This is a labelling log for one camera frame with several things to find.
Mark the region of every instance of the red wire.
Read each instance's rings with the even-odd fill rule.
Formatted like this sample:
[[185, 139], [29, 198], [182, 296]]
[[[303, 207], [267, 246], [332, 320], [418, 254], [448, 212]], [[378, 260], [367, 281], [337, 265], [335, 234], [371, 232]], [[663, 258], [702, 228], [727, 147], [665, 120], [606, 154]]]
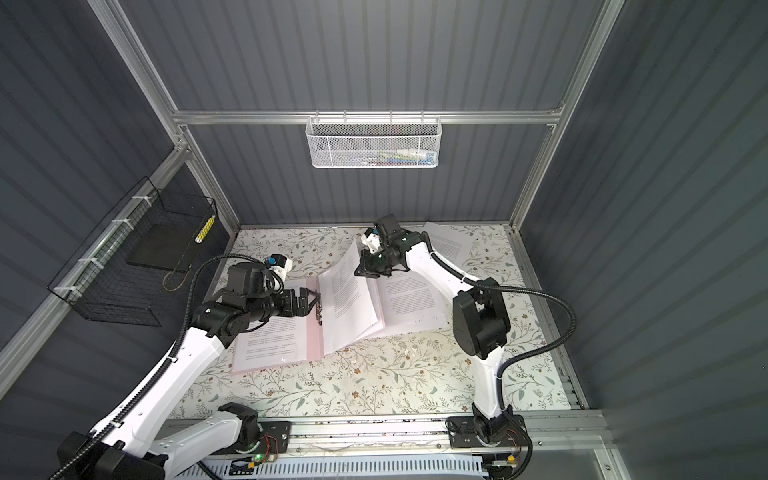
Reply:
[[277, 443], [277, 439], [272, 437], [272, 436], [269, 436], [269, 435], [265, 435], [265, 437], [266, 437], [266, 448], [267, 448], [267, 451], [269, 451], [269, 447], [270, 447], [270, 440], [269, 439], [272, 439], [272, 440], [275, 441], [275, 459], [277, 460], [277, 449], [280, 448], [280, 445], [278, 445], [278, 443]]
[[[515, 430], [509, 430], [508, 429], [507, 432], [512, 432], [512, 433], [515, 434], [515, 436], [519, 436], [519, 434]], [[512, 440], [512, 443], [515, 444], [515, 448], [518, 450], [518, 452], [515, 453], [515, 455], [520, 455], [520, 452], [522, 452], [523, 449], [520, 448], [520, 445], [518, 445], [518, 443], [515, 441], [515, 439], [510, 439], [510, 440]]]

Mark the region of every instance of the white wire basket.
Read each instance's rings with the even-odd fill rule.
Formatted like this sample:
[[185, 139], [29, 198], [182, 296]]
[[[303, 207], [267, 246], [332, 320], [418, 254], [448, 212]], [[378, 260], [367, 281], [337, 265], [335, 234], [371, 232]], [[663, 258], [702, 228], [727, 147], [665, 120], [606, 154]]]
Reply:
[[434, 168], [440, 119], [413, 123], [306, 122], [306, 140], [317, 168]]

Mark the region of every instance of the printed page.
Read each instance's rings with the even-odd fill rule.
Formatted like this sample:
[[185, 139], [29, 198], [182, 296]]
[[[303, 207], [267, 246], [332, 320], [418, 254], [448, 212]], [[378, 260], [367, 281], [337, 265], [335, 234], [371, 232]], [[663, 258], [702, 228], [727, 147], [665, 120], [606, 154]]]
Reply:
[[[286, 280], [285, 289], [295, 289], [298, 295], [299, 288], [307, 286], [306, 283], [306, 279]], [[273, 316], [255, 332], [238, 335], [235, 339], [232, 373], [306, 360], [306, 323], [307, 320], [317, 323], [313, 312], [308, 316], [291, 318]], [[249, 328], [259, 324], [253, 322]]]
[[380, 332], [384, 326], [384, 309], [382, 308], [382, 300], [381, 297], [379, 297], [379, 289], [376, 288], [376, 279], [373, 278], [366, 278], [366, 285], [368, 286], [368, 291], [371, 294], [371, 303], [373, 304], [373, 311], [376, 312], [376, 318], [378, 321], [368, 327], [365, 332], [360, 333], [356, 340], [361, 340], [365, 338], [371, 338], [375, 335], [377, 332]]
[[469, 250], [475, 239], [466, 233], [453, 230], [452, 228], [437, 223], [427, 222], [424, 227], [413, 229], [417, 232], [429, 233], [429, 241], [432, 248], [440, 252], [454, 265], [462, 266], [469, 260]]
[[326, 355], [353, 343], [379, 321], [366, 278], [355, 276], [359, 263], [359, 247], [353, 242], [336, 265], [319, 275]]
[[384, 328], [370, 337], [446, 328], [450, 309], [440, 292], [416, 272], [392, 272], [376, 280]]

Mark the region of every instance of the table surface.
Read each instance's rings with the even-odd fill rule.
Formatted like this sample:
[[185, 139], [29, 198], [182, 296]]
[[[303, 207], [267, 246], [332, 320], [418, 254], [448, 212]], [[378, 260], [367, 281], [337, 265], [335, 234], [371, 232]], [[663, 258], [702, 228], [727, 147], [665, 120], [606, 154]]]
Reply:
[[[475, 238], [464, 269], [523, 285], [502, 225], [450, 226]], [[317, 276], [357, 241], [364, 228], [241, 230], [233, 253], [293, 258], [288, 278]], [[229, 260], [227, 266], [241, 260]], [[217, 288], [226, 283], [225, 268]], [[505, 358], [546, 342], [526, 295], [505, 293], [511, 320]], [[200, 375], [170, 417], [199, 419], [225, 402], [255, 408], [262, 417], [387, 415], [471, 411], [472, 359], [450, 328], [366, 339], [316, 362], [232, 376], [233, 346]], [[505, 398], [516, 410], [570, 409], [549, 353], [516, 363], [504, 375]]]

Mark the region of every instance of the wall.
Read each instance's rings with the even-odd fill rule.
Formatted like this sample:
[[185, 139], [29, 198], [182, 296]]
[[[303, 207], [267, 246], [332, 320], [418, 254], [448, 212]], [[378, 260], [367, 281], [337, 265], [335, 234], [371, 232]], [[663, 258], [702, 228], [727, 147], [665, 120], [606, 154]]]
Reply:
[[[182, 167], [168, 190], [201, 195]], [[222, 253], [229, 235], [217, 222], [199, 253]], [[198, 280], [198, 295], [215, 265]], [[70, 432], [86, 433], [147, 375], [176, 339], [184, 306], [161, 327], [89, 322], [71, 312], [0, 401], [0, 479], [47, 478]]]
[[768, 5], [629, 2], [522, 228], [635, 478], [762, 478]]
[[[600, 0], [122, 6], [181, 110], [557, 108]], [[447, 126], [436, 169], [318, 170], [301, 127], [191, 128], [244, 224], [508, 220], [543, 126]]]
[[544, 125], [444, 127], [440, 165], [419, 169], [311, 167], [304, 127], [190, 127], [240, 222], [508, 221]]
[[[5, 345], [61, 265], [172, 144], [85, 1], [0, 2], [0, 111]], [[185, 167], [168, 188], [200, 194]], [[209, 237], [219, 251], [228, 239], [220, 225]], [[0, 478], [47, 478], [61, 440], [110, 412], [179, 325], [69, 314], [0, 400]]]
[[172, 144], [82, 2], [0, 2], [0, 346]]

